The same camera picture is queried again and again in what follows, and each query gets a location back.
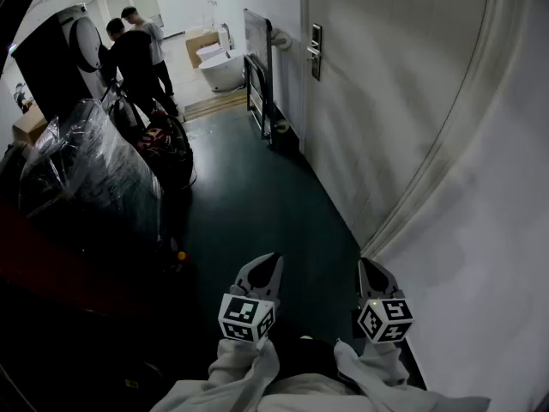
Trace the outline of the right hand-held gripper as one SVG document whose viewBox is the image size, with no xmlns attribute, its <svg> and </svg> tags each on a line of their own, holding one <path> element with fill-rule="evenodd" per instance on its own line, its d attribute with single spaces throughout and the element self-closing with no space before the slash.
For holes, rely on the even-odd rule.
<svg viewBox="0 0 549 412">
<path fill-rule="evenodd" d="M 357 264 L 356 290 L 366 301 L 355 320 L 371 343 L 402 342 L 414 322 L 395 276 L 381 264 L 361 257 Z"/>
</svg>

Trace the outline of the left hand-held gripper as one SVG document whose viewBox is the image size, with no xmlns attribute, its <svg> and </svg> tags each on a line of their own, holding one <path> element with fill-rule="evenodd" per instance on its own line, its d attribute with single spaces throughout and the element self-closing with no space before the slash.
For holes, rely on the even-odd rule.
<svg viewBox="0 0 549 412">
<path fill-rule="evenodd" d="M 221 301 L 218 322 L 223 337 L 247 343 L 267 339 L 281 303 L 283 270 L 284 258 L 277 252 L 257 257 L 240 269 Z"/>
</svg>

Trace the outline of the person's right forearm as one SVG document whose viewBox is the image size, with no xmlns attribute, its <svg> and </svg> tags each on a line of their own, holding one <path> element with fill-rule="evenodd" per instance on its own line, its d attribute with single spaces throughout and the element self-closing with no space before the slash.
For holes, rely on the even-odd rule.
<svg viewBox="0 0 549 412">
<path fill-rule="evenodd" d="M 334 347 L 344 379 L 356 384 L 366 412 L 487 412 L 487 397 L 446 397 L 407 383 L 409 374 L 392 343 L 368 342 L 361 354 L 342 340 Z"/>
</svg>

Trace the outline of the person's left forearm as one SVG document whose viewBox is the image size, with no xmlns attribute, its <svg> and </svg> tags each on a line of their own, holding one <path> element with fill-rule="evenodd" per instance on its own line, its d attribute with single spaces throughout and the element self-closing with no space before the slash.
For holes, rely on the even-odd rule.
<svg viewBox="0 0 549 412">
<path fill-rule="evenodd" d="M 280 371 L 275 346 L 219 341 L 206 380 L 179 380 L 150 412 L 257 412 Z"/>
</svg>

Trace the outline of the person's black trousers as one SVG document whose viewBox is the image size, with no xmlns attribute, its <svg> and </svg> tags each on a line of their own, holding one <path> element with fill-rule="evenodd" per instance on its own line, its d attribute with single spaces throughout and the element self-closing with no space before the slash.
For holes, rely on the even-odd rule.
<svg viewBox="0 0 549 412">
<path fill-rule="evenodd" d="M 274 348 L 280 365 L 275 382 L 304 374 L 319 374 L 351 389 L 356 387 L 353 381 L 340 374 L 334 347 L 322 340 L 276 337 Z"/>
</svg>

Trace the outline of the person's white hoodie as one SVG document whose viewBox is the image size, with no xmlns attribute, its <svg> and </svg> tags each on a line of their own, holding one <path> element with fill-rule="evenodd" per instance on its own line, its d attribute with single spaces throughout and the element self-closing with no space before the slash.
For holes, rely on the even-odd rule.
<svg viewBox="0 0 549 412">
<path fill-rule="evenodd" d="M 339 381 L 306 373 L 270 384 L 256 412 L 378 412 L 372 401 Z"/>
</svg>

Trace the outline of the red power tool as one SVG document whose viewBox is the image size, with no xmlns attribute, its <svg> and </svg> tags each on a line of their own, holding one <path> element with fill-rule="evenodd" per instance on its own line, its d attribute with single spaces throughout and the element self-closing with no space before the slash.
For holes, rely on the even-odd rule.
<svg viewBox="0 0 549 412">
<path fill-rule="evenodd" d="M 136 149 L 141 153 L 156 148 L 169 148 L 171 145 L 171 134 L 162 128 L 153 127 L 140 136 L 136 142 Z"/>
</svg>

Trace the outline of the wooden slatted ramp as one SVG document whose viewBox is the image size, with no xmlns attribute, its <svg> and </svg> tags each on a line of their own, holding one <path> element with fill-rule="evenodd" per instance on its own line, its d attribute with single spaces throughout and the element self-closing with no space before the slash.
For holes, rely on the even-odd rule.
<svg viewBox="0 0 549 412">
<path fill-rule="evenodd" d="M 246 90 L 236 89 L 231 92 L 217 94 L 216 96 L 201 100 L 184 108 L 184 121 L 190 122 L 198 118 L 204 118 L 226 109 L 240 106 L 246 103 Z"/>
</svg>

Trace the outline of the plastic-wrapped dark appliance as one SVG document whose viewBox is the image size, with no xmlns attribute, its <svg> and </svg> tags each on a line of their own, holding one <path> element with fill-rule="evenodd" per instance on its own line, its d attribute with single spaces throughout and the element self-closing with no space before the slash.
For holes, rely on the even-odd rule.
<svg viewBox="0 0 549 412">
<path fill-rule="evenodd" d="M 160 183 L 97 100 L 48 124 L 22 169 L 18 205 L 81 246 L 153 251 L 165 237 Z"/>
</svg>

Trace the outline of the black metal stand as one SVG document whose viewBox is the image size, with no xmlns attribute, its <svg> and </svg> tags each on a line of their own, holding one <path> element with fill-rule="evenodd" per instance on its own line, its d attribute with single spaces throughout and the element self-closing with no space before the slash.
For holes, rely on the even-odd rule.
<svg viewBox="0 0 549 412">
<path fill-rule="evenodd" d="M 145 130 L 141 115 L 127 97 L 120 81 L 111 81 L 100 102 L 121 134 Z"/>
</svg>

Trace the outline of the white toilet bowl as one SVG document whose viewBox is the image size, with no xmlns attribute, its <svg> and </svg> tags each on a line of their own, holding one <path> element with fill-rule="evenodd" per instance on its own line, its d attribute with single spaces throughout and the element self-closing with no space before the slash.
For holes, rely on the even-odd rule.
<svg viewBox="0 0 549 412">
<path fill-rule="evenodd" d="M 203 63 L 210 58 L 224 53 L 225 51 L 219 43 L 204 46 L 196 51 L 196 55 L 198 56 L 200 63 Z"/>
</svg>

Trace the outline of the grey platform trolley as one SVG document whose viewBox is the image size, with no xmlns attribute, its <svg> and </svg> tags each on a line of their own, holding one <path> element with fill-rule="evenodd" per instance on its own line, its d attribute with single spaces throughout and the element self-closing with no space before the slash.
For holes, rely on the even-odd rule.
<svg viewBox="0 0 549 412">
<path fill-rule="evenodd" d="M 289 45 L 289 41 L 282 32 L 273 29 L 269 19 L 248 9 L 244 9 L 244 36 L 246 108 L 261 139 L 274 148 L 289 124 L 275 104 L 272 49 L 276 45 Z"/>
</svg>

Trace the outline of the large brown cardboard box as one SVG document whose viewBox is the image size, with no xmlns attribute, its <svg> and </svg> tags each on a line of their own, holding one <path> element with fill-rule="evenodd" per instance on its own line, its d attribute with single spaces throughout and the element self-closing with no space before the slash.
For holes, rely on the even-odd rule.
<svg viewBox="0 0 549 412">
<path fill-rule="evenodd" d="M 219 42 L 217 31 L 204 33 L 203 31 L 187 31 L 185 33 L 185 45 L 189 55 L 190 63 L 193 69 L 199 67 L 202 62 L 197 52 L 203 47 L 207 47 Z"/>
</svg>

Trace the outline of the small brown cardboard box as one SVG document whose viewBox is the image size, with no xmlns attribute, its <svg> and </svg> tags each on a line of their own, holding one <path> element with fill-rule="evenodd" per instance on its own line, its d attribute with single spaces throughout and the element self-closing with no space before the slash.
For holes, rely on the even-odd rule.
<svg viewBox="0 0 549 412">
<path fill-rule="evenodd" d="M 15 141 L 22 141 L 34 145 L 48 126 L 44 114 L 35 104 L 30 106 L 12 126 Z"/>
</svg>

